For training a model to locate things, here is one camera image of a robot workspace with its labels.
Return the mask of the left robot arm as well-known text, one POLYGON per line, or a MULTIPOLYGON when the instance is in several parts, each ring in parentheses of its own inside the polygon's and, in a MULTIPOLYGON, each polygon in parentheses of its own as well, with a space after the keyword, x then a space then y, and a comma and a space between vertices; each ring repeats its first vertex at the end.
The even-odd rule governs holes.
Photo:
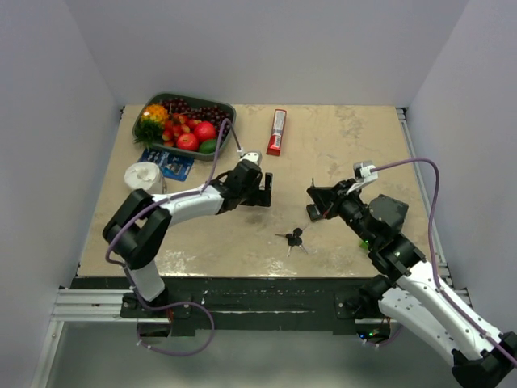
POLYGON ((273 174, 243 159, 234 169, 198 188, 151 195, 143 189, 129 194, 103 229, 108 243, 105 260, 119 265, 140 296, 138 306, 149 317, 167 308, 166 286, 155 257, 169 228, 191 219, 216 216, 238 206, 271 206, 273 174))

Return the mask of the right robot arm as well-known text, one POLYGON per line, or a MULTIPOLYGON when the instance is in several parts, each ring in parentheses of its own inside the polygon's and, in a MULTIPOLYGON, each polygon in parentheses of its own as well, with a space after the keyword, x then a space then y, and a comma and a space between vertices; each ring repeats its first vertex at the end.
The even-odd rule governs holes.
POLYGON ((353 179, 307 193, 321 218, 340 217, 360 237, 379 272, 360 288, 357 313, 394 318, 440 354, 463 387, 495 387, 515 369, 516 334, 477 314, 401 232, 408 204, 383 194, 365 204, 353 179))

